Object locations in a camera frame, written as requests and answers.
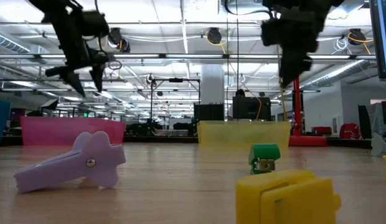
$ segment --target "wooden table surface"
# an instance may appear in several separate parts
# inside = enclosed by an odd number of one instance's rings
[[[249,175],[247,150],[199,149],[196,144],[125,144],[115,189],[87,179],[28,194],[13,178],[23,166],[65,148],[0,148],[2,223],[235,223],[235,182]],[[385,164],[365,149],[296,147],[276,169],[309,169],[330,177],[342,198],[337,223],[386,223]]]

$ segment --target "green toy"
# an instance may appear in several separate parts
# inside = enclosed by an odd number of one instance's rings
[[[264,174],[275,170],[275,161],[280,159],[280,150],[276,144],[253,144],[248,164],[251,174]]]

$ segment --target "white column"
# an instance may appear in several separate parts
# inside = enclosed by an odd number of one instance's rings
[[[201,104],[225,103],[225,72],[221,65],[201,65]]]

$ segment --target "pink bin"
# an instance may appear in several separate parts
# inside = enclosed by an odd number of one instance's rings
[[[22,117],[23,145],[72,146],[83,132],[104,131],[111,144],[122,144],[125,124],[101,118]]]

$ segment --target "purple plastic toy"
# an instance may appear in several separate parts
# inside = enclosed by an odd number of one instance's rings
[[[14,177],[20,193],[88,177],[102,187],[114,187],[116,167],[125,163],[122,145],[112,146],[106,132],[81,133],[65,154],[19,169]]]

